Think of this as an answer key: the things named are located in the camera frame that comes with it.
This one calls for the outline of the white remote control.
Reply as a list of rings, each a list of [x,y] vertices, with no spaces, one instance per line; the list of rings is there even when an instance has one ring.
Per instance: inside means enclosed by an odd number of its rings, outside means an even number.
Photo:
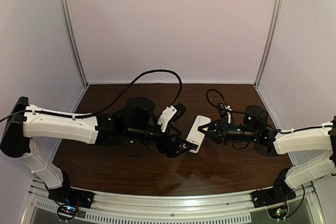
[[[196,117],[191,127],[191,130],[189,131],[189,134],[186,138],[186,141],[190,143],[192,146],[192,149],[189,150],[189,152],[194,153],[194,154],[199,152],[202,146],[202,142],[205,138],[205,134],[200,132],[198,128],[202,125],[209,124],[210,122],[211,122],[211,119],[206,116],[198,115]]]

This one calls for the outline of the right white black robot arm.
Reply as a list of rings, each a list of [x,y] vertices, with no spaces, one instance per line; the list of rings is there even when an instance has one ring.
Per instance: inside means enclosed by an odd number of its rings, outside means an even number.
[[[283,169],[273,188],[283,193],[326,175],[335,175],[335,120],[316,126],[287,131],[273,129],[267,123],[268,112],[257,105],[249,105],[240,125],[233,124],[234,113],[222,103],[217,104],[220,118],[198,126],[198,131],[215,143],[253,143],[257,153],[278,156],[291,152],[322,150],[323,153],[305,163]]]

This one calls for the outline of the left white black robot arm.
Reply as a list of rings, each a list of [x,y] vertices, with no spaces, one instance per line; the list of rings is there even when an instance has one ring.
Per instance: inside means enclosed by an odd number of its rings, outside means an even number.
[[[38,150],[33,137],[63,138],[99,146],[137,142],[155,145],[168,158],[197,150],[197,144],[182,139],[179,131],[172,134],[169,130],[169,123],[185,112],[184,105],[168,106],[159,118],[154,110],[150,99],[137,97],[129,98],[123,109],[112,114],[62,114],[29,104],[27,97],[21,97],[4,118],[1,151],[6,156],[22,158],[50,192],[68,195],[71,188],[67,173]]]

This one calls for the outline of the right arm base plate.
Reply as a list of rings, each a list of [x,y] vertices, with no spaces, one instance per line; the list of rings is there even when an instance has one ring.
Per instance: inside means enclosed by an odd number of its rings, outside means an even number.
[[[258,188],[250,195],[255,208],[271,206],[296,198],[296,193],[293,190],[283,192],[281,189],[273,187],[267,189]]]

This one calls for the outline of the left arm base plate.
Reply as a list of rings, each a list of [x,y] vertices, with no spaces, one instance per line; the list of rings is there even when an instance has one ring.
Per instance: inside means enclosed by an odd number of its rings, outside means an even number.
[[[48,198],[57,204],[69,204],[76,207],[90,209],[95,194],[91,191],[70,188],[47,189]]]

